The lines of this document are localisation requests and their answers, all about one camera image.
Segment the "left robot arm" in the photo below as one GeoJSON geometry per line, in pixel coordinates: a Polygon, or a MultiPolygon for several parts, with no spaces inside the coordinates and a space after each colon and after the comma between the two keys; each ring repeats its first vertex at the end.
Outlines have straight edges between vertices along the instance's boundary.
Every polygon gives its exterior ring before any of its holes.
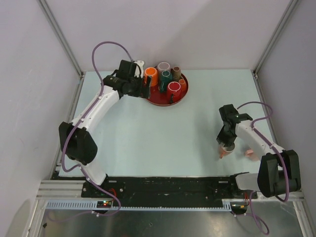
{"type": "Polygon", "coordinates": [[[87,180],[93,182],[92,191],[99,197],[109,193],[104,182],[106,171],[97,158],[98,147],[92,137],[93,130],[124,95],[148,99],[151,78],[144,76],[144,61],[121,60],[119,68],[101,79],[101,86],[88,106],[71,122],[59,125],[62,158],[75,162],[87,180]]]}

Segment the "brown textured cup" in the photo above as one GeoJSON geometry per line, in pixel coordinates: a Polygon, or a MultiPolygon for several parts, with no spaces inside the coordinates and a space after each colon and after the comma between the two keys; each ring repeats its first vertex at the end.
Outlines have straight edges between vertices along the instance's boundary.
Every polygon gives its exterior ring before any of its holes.
{"type": "Polygon", "coordinates": [[[171,69],[172,77],[174,81],[178,81],[181,78],[181,69],[175,66],[171,69]]]}

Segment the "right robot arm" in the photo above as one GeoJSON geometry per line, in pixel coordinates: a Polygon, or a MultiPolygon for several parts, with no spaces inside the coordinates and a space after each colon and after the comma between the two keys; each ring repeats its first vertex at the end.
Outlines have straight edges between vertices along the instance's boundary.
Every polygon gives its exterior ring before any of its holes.
{"type": "Polygon", "coordinates": [[[219,109],[223,126],[217,135],[219,157],[230,154],[235,148],[235,139],[241,139],[260,161],[257,173],[240,173],[228,185],[234,198],[246,190],[261,192],[265,197],[276,197],[282,202],[289,194],[301,189],[299,157],[294,150],[285,150],[265,137],[256,127],[249,114],[241,114],[232,104],[219,109]]]}

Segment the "red mug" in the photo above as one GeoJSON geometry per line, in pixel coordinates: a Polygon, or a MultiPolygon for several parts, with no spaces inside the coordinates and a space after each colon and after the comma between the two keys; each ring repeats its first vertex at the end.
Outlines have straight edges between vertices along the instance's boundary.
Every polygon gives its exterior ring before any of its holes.
{"type": "Polygon", "coordinates": [[[181,85],[176,81],[172,81],[167,86],[167,101],[169,104],[175,103],[181,99],[181,85]]]}

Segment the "small orange cup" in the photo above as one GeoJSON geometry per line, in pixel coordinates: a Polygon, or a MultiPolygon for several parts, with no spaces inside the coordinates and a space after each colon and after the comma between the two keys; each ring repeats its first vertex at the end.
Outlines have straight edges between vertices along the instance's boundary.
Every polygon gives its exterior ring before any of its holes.
{"type": "Polygon", "coordinates": [[[186,92],[187,91],[187,83],[184,79],[179,79],[178,83],[181,86],[181,91],[186,92]]]}

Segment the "orange mug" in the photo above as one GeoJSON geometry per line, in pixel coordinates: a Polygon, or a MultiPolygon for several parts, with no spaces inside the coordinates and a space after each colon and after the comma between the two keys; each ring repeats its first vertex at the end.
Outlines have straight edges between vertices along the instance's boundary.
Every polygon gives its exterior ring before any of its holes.
{"type": "Polygon", "coordinates": [[[154,67],[148,67],[145,71],[144,71],[144,80],[145,83],[147,83],[148,77],[151,77],[151,87],[154,87],[158,84],[158,71],[156,68],[154,67]]]}

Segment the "small salmon pink mug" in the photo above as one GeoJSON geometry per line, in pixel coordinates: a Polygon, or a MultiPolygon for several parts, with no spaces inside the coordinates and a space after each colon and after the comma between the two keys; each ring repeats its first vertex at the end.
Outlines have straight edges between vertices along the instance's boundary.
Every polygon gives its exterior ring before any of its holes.
{"type": "Polygon", "coordinates": [[[234,149],[235,149],[235,146],[225,147],[225,146],[220,145],[219,146],[219,158],[222,159],[223,157],[231,154],[234,149]]]}

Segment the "large pale pink mug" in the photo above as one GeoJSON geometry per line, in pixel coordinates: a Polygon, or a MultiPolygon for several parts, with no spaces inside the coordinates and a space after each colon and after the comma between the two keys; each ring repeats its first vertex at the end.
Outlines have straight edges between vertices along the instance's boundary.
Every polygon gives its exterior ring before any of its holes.
{"type": "Polygon", "coordinates": [[[246,150],[244,152],[244,156],[250,159],[251,161],[260,161],[261,159],[256,155],[256,153],[252,150],[246,150]]]}

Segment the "lilac mug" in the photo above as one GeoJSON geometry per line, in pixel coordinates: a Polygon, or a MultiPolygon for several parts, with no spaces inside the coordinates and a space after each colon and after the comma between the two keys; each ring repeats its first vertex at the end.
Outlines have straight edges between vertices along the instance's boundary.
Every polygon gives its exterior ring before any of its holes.
{"type": "Polygon", "coordinates": [[[171,69],[171,66],[167,62],[160,62],[157,65],[157,70],[158,70],[159,74],[162,74],[163,71],[169,71],[170,72],[170,69],[171,69]]]}

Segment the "dark green mug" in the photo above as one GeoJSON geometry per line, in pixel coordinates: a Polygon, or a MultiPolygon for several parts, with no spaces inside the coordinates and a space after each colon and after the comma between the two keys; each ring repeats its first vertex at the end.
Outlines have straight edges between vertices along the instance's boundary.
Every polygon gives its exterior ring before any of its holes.
{"type": "Polygon", "coordinates": [[[159,78],[159,91],[164,93],[167,91],[168,84],[172,81],[172,74],[170,71],[162,71],[159,78]]]}

